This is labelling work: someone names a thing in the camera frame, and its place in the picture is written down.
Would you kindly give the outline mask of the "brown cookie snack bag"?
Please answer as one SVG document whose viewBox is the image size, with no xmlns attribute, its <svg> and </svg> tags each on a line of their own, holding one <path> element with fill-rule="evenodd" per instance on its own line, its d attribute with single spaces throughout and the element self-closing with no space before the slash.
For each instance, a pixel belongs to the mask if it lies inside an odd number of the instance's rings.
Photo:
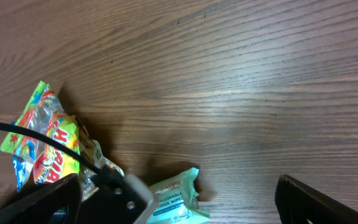
<svg viewBox="0 0 358 224">
<path fill-rule="evenodd" d="M 90 137 L 88 130 L 81 123 L 81 121 L 76 116 L 71 116 L 71 118 L 75 119 L 79 129 L 80 156 L 97 168 L 108 166 L 109 168 L 116 170 L 121 176 L 124 177 L 124 171 L 115 163 L 103 156 L 99 142 Z M 79 180 L 82 190 L 82 202 L 88 200 L 94 193 L 99 190 L 99 188 L 96 187 L 95 184 L 91 181 L 91 178 L 94 175 L 95 173 L 89 168 L 85 167 L 84 165 L 80 165 Z"/>
</svg>

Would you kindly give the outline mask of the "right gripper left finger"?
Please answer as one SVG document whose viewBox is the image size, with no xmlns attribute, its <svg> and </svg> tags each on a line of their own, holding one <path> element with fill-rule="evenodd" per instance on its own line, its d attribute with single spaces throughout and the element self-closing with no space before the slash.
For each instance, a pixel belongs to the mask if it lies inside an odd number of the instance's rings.
<svg viewBox="0 0 358 224">
<path fill-rule="evenodd" d="M 75 223 L 81 199 L 78 176 L 70 174 L 0 210 L 0 224 Z"/>
</svg>

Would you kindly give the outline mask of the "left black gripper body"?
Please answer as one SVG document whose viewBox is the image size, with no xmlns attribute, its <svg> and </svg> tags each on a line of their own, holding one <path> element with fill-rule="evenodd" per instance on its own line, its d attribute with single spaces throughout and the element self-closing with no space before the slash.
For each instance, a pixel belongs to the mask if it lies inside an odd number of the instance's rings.
<svg viewBox="0 0 358 224">
<path fill-rule="evenodd" d="M 91 180 L 99 189 L 81 203 L 77 223 L 134 223 L 147 208 L 140 193 L 116 170 L 105 166 Z"/>
</svg>

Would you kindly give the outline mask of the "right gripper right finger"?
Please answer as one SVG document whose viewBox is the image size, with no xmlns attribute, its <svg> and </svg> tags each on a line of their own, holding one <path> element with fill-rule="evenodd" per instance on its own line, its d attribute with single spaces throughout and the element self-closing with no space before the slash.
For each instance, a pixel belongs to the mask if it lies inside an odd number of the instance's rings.
<svg viewBox="0 0 358 224">
<path fill-rule="evenodd" d="M 281 175 L 275 204 L 282 223 L 358 223 L 358 212 L 299 180 Z"/>
</svg>

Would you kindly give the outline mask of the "blue oreo cookie pack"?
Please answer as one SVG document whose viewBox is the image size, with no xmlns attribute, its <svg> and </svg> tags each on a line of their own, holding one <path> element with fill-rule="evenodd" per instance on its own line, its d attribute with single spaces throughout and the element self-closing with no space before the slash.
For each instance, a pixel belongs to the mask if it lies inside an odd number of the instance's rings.
<svg viewBox="0 0 358 224">
<path fill-rule="evenodd" d="M 28 181 L 32 169 L 34 166 L 34 146 L 25 145 L 23 147 L 25 155 L 30 157 L 30 160 L 26 160 L 25 156 L 21 154 L 21 148 L 18 148 L 13 154 L 13 168 L 16 175 L 16 189 L 20 192 L 23 186 Z"/>
</svg>

